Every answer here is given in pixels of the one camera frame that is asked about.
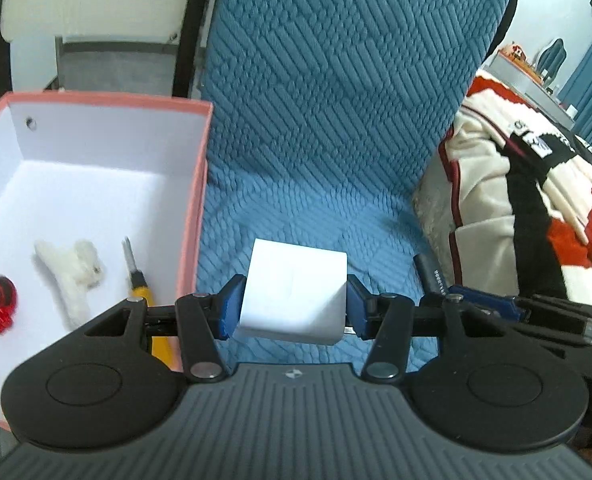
white plush toy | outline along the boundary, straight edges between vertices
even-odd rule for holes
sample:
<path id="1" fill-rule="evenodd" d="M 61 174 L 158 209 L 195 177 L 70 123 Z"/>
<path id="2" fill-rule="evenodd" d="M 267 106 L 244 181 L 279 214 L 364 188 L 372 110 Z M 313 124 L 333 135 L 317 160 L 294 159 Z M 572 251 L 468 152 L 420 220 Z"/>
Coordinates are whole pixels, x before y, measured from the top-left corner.
<path id="1" fill-rule="evenodd" d="M 71 324 L 77 328 L 89 321 L 87 290 L 103 279 L 103 267 L 93 243 L 79 240 L 73 248 L 63 249 L 38 240 L 34 248 L 56 278 Z"/>

